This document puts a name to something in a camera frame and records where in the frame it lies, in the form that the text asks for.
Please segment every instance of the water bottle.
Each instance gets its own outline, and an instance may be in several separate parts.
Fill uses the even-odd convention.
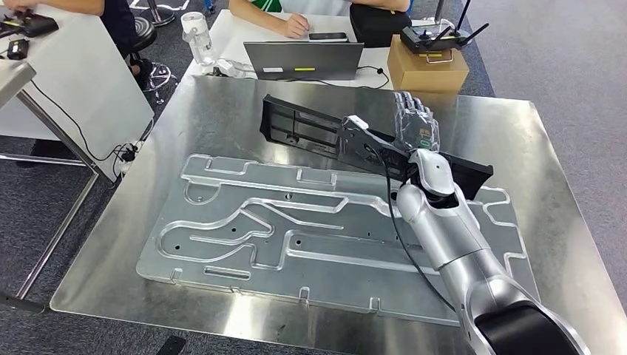
[[[186,13],[180,17],[180,22],[183,25],[183,40],[189,43],[196,63],[204,67],[213,66],[215,58],[205,16],[197,12]]]

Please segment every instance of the white table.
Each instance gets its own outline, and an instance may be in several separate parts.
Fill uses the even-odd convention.
[[[289,13],[272,13],[279,18],[288,18]],[[305,15],[309,20],[311,33],[344,32],[350,41],[355,42],[355,32],[350,25],[347,16],[321,16]],[[432,24],[432,21],[412,20],[414,26],[422,24]],[[263,27],[259,27],[248,21],[242,20],[231,14],[229,10],[222,10],[213,26],[209,30],[211,41],[216,58],[224,58],[250,64],[251,61],[244,49],[245,41],[301,41],[302,39],[291,39],[276,34]],[[387,54],[390,48],[364,48],[359,66],[371,65],[382,68],[385,74],[390,77],[387,69]],[[195,61],[189,65],[187,74],[202,74],[202,68]],[[385,82],[385,77],[376,73],[374,69],[363,69],[357,71],[357,76],[351,81],[327,81],[333,85],[343,87],[379,87]],[[388,82],[382,89],[392,90],[392,82]]]
[[[10,13],[5,7],[0,10]],[[35,12],[54,18],[59,26],[54,33],[29,38],[26,61],[37,72],[33,79],[37,86],[76,120],[96,157],[104,158],[118,144],[137,141],[154,113],[99,17],[46,5],[37,6]],[[0,51],[21,37],[0,38]],[[87,151],[78,128],[61,110],[31,83],[24,90],[60,127],[65,139]],[[0,109],[0,135],[59,139],[16,98]],[[112,155],[86,163],[115,180],[114,159]]]

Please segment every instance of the stainless steel tabletop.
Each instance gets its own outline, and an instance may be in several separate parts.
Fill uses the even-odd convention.
[[[27,62],[0,60],[0,107],[3,107],[34,77],[35,70]]]
[[[56,311],[357,354],[466,354],[459,328],[356,314],[148,281],[135,264],[192,153],[346,169],[266,143],[262,98],[393,131],[392,92],[188,76],[60,284]],[[627,319],[533,104],[420,95],[440,123],[442,150],[495,167],[512,197],[540,296],[593,354],[627,354]]]

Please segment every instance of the person's hand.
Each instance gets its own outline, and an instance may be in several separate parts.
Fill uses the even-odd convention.
[[[39,3],[39,0],[4,0],[4,6],[13,11],[26,11]]]
[[[292,16],[284,22],[282,34],[289,38],[301,38],[307,31],[309,31],[309,21],[307,21],[303,15],[293,13]]]

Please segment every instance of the person's arm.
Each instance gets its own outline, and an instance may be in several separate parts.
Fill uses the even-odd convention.
[[[286,21],[261,11],[248,0],[229,0],[228,9],[231,13],[248,22],[279,33],[285,37],[299,38],[309,31],[307,19],[297,13]]]
[[[87,15],[101,16],[104,11],[104,0],[40,0],[39,3]]]
[[[4,0],[4,6],[11,10],[25,10],[37,4],[46,4],[58,9],[87,15],[102,15],[104,0]]]
[[[410,8],[410,0],[351,0],[355,4],[378,7],[383,10],[405,12]]]

